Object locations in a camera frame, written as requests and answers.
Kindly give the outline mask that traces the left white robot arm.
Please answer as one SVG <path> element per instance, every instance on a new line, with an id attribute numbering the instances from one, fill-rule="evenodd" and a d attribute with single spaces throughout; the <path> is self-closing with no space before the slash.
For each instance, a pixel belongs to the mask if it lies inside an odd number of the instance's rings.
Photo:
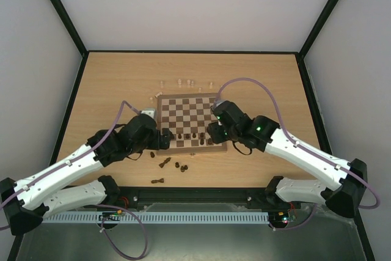
<path id="1" fill-rule="evenodd" d="M 126 124 L 100 130 L 66 158 L 35 175 L 1 180 L 1 210 L 13 236 L 34 230 L 52 215 L 86 205 L 110 204 L 119 196 L 111 176 L 80 188 L 69 188 L 75 180 L 144 150 L 167 150 L 172 132 L 158 129 L 154 118 L 142 113 Z"/>

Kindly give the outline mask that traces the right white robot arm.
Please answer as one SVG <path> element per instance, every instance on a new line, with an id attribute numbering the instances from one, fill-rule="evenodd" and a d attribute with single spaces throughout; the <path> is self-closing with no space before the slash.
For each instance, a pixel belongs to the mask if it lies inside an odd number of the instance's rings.
<path id="1" fill-rule="evenodd" d="M 251 119 L 230 101 L 220 101 L 211 107 L 211 112 L 217 121 L 208 125 L 207 132 L 215 144 L 240 143 L 249 150 L 282 158 L 315 177 L 273 177 L 265 189 L 270 205 L 310 202 L 325 205 L 344 218 L 356 216 L 366 190 L 363 181 L 367 179 L 367 165 L 362 160 L 347 161 L 325 153 L 284 131 L 281 124 L 268 117 Z"/>

